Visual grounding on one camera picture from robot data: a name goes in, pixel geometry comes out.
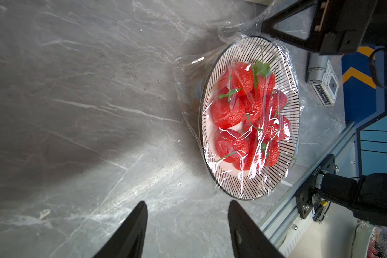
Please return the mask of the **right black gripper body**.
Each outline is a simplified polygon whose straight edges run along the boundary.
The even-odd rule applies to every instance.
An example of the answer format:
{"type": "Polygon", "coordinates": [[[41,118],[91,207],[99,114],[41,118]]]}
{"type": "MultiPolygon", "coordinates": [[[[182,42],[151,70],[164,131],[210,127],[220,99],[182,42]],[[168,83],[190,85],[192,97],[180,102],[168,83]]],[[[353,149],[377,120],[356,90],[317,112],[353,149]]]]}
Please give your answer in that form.
{"type": "Polygon", "coordinates": [[[387,47],[387,1],[326,1],[320,55],[354,53],[360,46],[387,47]]]}

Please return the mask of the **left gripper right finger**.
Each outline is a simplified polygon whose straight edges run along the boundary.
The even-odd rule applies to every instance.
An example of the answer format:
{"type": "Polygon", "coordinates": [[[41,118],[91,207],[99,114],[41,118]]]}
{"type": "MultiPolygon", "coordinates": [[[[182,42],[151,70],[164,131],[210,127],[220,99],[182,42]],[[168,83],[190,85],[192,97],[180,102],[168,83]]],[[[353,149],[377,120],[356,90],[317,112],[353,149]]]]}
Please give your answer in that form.
{"type": "Polygon", "coordinates": [[[281,258],[283,256],[237,201],[230,202],[227,217],[235,258],[281,258]]]}

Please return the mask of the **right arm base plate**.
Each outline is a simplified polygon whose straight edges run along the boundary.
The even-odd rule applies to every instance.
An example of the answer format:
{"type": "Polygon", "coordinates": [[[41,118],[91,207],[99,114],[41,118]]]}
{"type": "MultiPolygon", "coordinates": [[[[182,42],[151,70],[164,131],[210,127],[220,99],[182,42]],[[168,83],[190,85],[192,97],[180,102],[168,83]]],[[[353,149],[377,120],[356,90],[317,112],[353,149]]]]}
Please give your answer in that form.
{"type": "Polygon", "coordinates": [[[329,154],[311,173],[295,194],[297,211],[306,219],[323,198],[322,181],[327,173],[335,174],[335,155],[329,154]]]}

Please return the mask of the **small white box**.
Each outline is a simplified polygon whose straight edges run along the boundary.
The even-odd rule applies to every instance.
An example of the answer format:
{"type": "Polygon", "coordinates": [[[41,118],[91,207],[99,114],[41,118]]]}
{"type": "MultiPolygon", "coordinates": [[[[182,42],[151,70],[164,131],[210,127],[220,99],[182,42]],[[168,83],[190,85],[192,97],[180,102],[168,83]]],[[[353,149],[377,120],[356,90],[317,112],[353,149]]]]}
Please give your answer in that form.
{"type": "Polygon", "coordinates": [[[335,104],[340,83],[329,60],[322,79],[312,86],[324,106],[333,106],[335,104]]]}

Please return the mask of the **aluminium front rail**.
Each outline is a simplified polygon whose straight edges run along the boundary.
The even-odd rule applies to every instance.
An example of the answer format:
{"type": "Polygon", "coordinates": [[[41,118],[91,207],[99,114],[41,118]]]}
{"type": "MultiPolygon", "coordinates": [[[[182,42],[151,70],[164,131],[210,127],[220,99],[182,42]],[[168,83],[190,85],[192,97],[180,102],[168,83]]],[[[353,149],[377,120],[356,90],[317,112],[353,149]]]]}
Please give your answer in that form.
{"type": "Polygon", "coordinates": [[[263,218],[260,229],[286,258],[344,258],[352,229],[352,212],[336,203],[321,206],[325,173],[360,176],[353,122],[326,148],[263,218]]]}

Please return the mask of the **red strawberries pile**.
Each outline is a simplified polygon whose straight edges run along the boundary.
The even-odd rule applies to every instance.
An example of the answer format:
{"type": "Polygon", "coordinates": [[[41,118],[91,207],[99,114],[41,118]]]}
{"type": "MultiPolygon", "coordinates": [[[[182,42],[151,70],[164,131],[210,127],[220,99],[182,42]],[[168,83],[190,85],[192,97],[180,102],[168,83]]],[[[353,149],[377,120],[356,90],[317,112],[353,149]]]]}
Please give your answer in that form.
{"type": "Polygon", "coordinates": [[[241,172],[258,172],[277,164],[280,142],[291,139],[291,124],[281,111],[288,104],[276,89],[271,63],[236,62],[216,82],[218,94],[210,115],[221,161],[241,172]]]}

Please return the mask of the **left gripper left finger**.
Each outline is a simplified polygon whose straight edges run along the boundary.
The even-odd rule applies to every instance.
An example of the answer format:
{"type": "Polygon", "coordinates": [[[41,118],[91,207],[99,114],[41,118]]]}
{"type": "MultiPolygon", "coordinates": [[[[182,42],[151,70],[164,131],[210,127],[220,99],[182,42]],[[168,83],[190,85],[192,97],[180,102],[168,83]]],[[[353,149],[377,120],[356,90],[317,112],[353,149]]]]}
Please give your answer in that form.
{"type": "Polygon", "coordinates": [[[94,258],[141,258],[148,221],[148,208],[139,202],[94,258]]]}

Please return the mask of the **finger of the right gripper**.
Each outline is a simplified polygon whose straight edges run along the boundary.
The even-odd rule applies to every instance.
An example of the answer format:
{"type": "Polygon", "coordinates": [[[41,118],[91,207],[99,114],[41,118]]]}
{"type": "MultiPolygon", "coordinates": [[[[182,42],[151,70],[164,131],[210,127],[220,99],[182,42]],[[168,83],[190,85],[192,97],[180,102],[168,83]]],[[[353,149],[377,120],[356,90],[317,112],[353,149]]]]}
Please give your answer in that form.
{"type": "Polygon", "coordinates": [[[261,32],[289,45],[318,53],[328,1],[286,1],[285,9],[266,18],[261,32]]]}

